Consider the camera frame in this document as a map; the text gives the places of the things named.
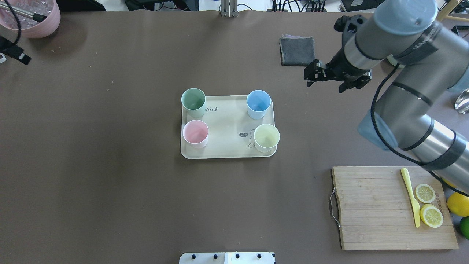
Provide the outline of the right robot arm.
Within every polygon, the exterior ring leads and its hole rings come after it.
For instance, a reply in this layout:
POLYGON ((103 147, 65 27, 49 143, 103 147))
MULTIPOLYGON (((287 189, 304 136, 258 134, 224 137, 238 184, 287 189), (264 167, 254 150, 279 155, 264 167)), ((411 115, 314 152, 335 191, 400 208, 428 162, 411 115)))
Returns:
POLYGON ((388 56, 404 66, 374 99, 358 131, 381 149, 401 149, 428 172, 468 193, 468 140, 427 114, 445 91, 468 88, 468 43, 436 20, 434 0, 385 0, 325 66, 305 70, 310 86, 340 81, 339 92, 362 88, 388 56))

